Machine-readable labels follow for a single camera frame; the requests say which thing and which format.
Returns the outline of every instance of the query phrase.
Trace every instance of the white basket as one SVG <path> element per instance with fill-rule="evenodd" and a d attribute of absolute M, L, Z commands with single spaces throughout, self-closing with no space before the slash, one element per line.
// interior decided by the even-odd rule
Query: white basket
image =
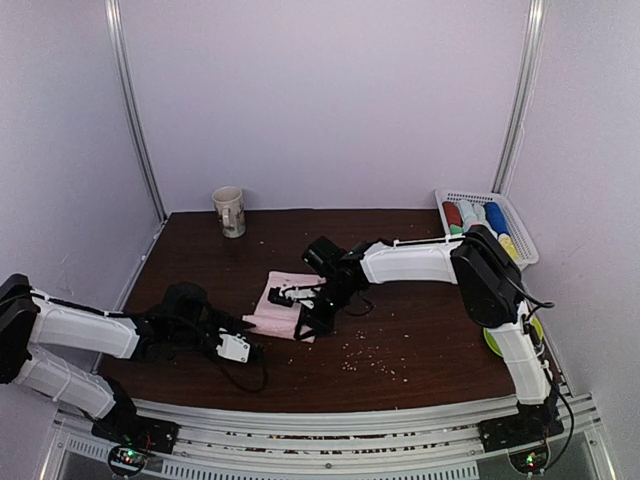
<path fill-rule="evenodd" d="M 442 203 L 456 203 L 460 200 L 469 200 L 471 203 L 479 203 L 481 205 L 488 202 L 497 203 L 507 221 L 507 228 L 509 229 L 511 240 L 518 251 L 518 255 L 520 255 L 520 259 L 515 260 L 516 265 L 520 267 L 520 270 L 524 270 L 527 265 L 538 261 L 540 258 L 538 256 L 538 250 L 536 250 L 533 240 L 531 240 L 529 232 L 527 232 L 527 229 L 524 227 L 524 223 L 520 220 L 516 209 L 513 208 L 509 200 L 497 193 L 467 193 L 456 192 L 454 190 L 436 190 L 436 202 L 438 203 L 440 219 L 442 220 L 445 233 L 449 233 L 449 224 L 444 214 Z"/>

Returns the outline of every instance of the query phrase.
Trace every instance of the pink napkin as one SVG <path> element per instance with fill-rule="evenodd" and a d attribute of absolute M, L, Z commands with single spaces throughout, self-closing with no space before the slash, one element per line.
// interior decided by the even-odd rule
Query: pink napkin
<path fill-rule="evenodd" d="M 292 307 L 273 304 L 268 299 L 269 290 L 273 287 L 306 286 L 321 283 L 324 283 L 324 279 L 317 275 L 270 272 L 267 287 L 264 289 L 260 301 L 258 301 L 256 311 L 253 315 L 244 315 L 242 319 L 255 324 L 255 328 L 250 330 L 251 333 L 293 340 L 293 333 L 298 323 L 302 306 L 299 303 L 294 303 Z M 303 327 L 301 333 L 305 333 L 308 330 L 307 327 Z M 314 340 L 315 337 L 312 337 L 303 341 L 313 342 Z"/>

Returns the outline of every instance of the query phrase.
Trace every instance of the wooden table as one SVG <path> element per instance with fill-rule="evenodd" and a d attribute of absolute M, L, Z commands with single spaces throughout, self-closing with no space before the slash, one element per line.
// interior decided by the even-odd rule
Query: wooden table
<path fill-rule="evenodd" d="M 443 234 L 437 212 L 425 210 L 257 211 L 246 218 L 246 235 L 229 240 L 213 213 L 173 214 L 128 310 L 145 310 L 159 303 L 169 284 L 190 281 L 209 292 L 214 306 L 240 316 L 253 312 L 270 271 L 312 273 L 300 255 L 319 235 L 349 248 L 378 237 Z M 134 398 L 256 412 L 385 410 L 514 393 L 502 360 L 467 318 L 457 287 L 397 282 L 374 285 L 366 297 L 375 304 L 372 313 L 339 314 L 336 333 L 313 344 L 256 336 L 267 348 L 270 375 L 259 394 L 237 390 L 192 353 L 152 364 L 105 358 L 101 373 Z M 229 368 L 243 383 L 259 383 L 259 367 Z"/>

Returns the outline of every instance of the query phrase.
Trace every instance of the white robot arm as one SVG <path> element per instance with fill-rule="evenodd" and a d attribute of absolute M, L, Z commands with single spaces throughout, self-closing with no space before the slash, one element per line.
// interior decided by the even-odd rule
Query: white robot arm
<path fill-rule="evenodd" d="M 468 316 L 487 328 L 500 347 L 518 399 L 516 418 L 484 425 L 483 438 L 491 438 L 485 450 L 562 431 L 548 362 L 541 358 L 543 346 L 530 323 L 529 301 L 537 306 L 552 304 L 542 304 L 526 293 L 519 268 L 486 227 L 474 226 L 462 237 L 363 242 L 348 252 L 320 237 L 302 258 L 325 283 L 307 288 L 306 294 L 304 287 L 276 287 L 269 295 L 270 301 L 281 305 L 302 303 L 296 338 L 330 333 L 335 314 L 370 284 L 399 280 L 457 284 Z"/>
<path fill-rule="evenodd" d="M 247 363 L 262 354 L 243 334 L 251 326 L 211 307 L 206 293 L 192 284 L 169 287 L 160 305 L 131 316 L 50 297 L 15 274 L 0 286 L 0 384 L 13 382 L 78 407 L 96 424 L 94 434 L 114 441 L 126 437 L 134 447 L 140 438 L 145 446 L 170 452 L 177 425 L 137 416 L 117 382 L 87 373 L 43 345 L 138 361 L 192 348 Z"/>

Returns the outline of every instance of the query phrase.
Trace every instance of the yellow-green plate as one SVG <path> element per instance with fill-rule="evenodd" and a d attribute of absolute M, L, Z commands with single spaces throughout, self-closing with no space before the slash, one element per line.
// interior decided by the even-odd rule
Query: yellow-green plate
<path fill-rule="evenodd" d="M 540 337 L 540 340 L 542 340 L 544 338 L 544 331 L 542 330 L 542 324 L 540 323 L 540 320 L 538 320 L 538 317 L 533 317 L 533 320 L 531 320 L 531 325 L 533 325 L 533 328 L 536 329 L 538 337 Z M 489 333 L 489 330 L 483 328 L 482 334 L 484 335 L 484 340 L 485 342 L 487 342 L 487 345 L 489 345 L 491 351 L 501 357 L 502 352 L 500 351 L 500 347 L 498 347 L 496 339 L 493 338 L 493 335 Z"/>

